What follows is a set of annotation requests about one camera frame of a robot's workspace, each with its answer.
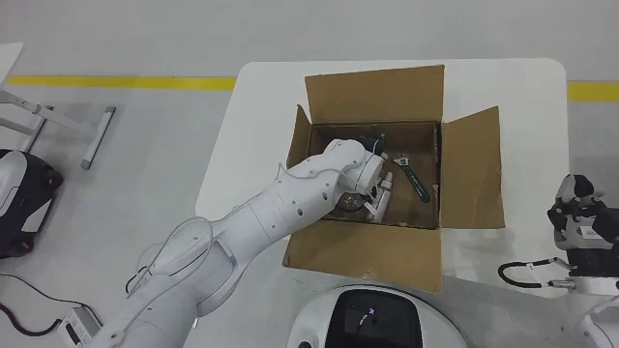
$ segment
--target black screen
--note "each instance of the black screen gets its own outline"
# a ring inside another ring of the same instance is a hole
[[[326,348],[421,348],[417,308],[408,300],[373,290],[350,290],[339,296]]]

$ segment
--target white metal frame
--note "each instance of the white metal frame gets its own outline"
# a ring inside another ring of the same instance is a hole
[[[0,117],[0,126],[9,128],[14,131],[26,134],[29,136],[28,141],[23,147],[24,152],[30,152],[32,145],[34,144],[39,132],[43,128],[45,121],[49,120],[63,127],[70,128],[74,131],[78,131],[83,135],[91,138],[90,145],[86,150],[86,155],[81,161],[81,167],[83,169],[90,169],[93,158],[97,154],[97,150],[103,140],[103,135],[109,126],[109,122],[116,111],[115,106],[108,106],[103,113],[103,117],[99,121],[97,128],[93,128],[88,124],[81,124],[75,120],[70,119],[64,114],[58,113],[53,110],[51,106],[41,106],[37,103],[24,100],[13,93],[9,93],[3,90],[4,83],[9,77],[9,73],[15,65],[17,57],[21,53],[23,43],[9,43],[0,44],[0,103],[11,103],[22,109],[26,109],[32,114],[39,116],[39,120],[35,124],[34,128],[29,128],[24,125],[9,121]]]
[[[103,117],[99,121],[99,125],[96,129],[89,127],[86,124],[80,124],[75,120],[70,119],[64,114],[58,113],[53,110],[52,107],[43,107],[37,103],[29,102],[25,99],[22,99],[12,93],[7,92],[6,90],[0,90],[0,103],[11,103],[15,106],[18,106],[22,109],[28,110],[35,116],[39,116],[40,120],[37,122],[34,128],[28,128],[24,125],[14,123],[13,121],[9,121],[7,119],[3,119],[0,117],[0,126],[9,128],[14,131],[18,131],[23,134],[27,134],[30,136],[28,141],[26,142],[23,151],[30,152],[32,149],[32,145],[34,141],[37,139],[41,128],[43,127],[45,121],[49,120],[63,127],[70,128],[74,131],[78,131],[83,135],[90,137],[92,141],[86,150],[86,155],[81,161],[81,167],[83,169],[90,169],[92,165],[93,158],[97,154],[97,150],[101,145],[101,141],[103,140],[103,135],[109,126],[109,122],[116,111],[115,106],[108,106],[103,113]]]

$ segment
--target box flap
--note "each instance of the box flap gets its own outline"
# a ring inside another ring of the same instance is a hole
[[[494,106],[442,128],[443,228],[502,228],[501,136]]]
[[[310,143],[311,124],[306,116],[306,112],[301,105],[297,105],[297,119],[294,123],[292,141],[288,150],[286,168],[290,169],[308,156],[308,145]]]
[[[292,235],[282,265],[438,292],[440,231],[319,220]]]
[[[306,77],[314,124],[441,121],[444,66]]]

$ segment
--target wrench handle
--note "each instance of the wrench handle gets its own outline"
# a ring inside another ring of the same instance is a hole
[[[417,191],[417,194],[419,195],[419,197],[422,199],[422,202],[428,203],[429,194],[427,193],[427,190],[422,185],[422,182],[419,181],[419,178],[417,177],[417,175],[415,175],[415,172],[413,172],[413,170],[410,169],[410,166],[408,165],[401,165],[400,167],[404,170],[404,173],[408,177],[408,180],[410,180],[410,183],[413,185],[413,188]]]

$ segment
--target cardboard box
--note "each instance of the cardboard box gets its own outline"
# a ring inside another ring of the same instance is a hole
[[[430,193],[424,203],[394,163],[392,198],[381,224],[334,210],[292,235],[283,266],[441,288],[441,228],[505,227],[498,107],[447,124],[444,66],[306,77],[288,153],[292,167],[333,138],[385,133],[385,152],[405,152]]]

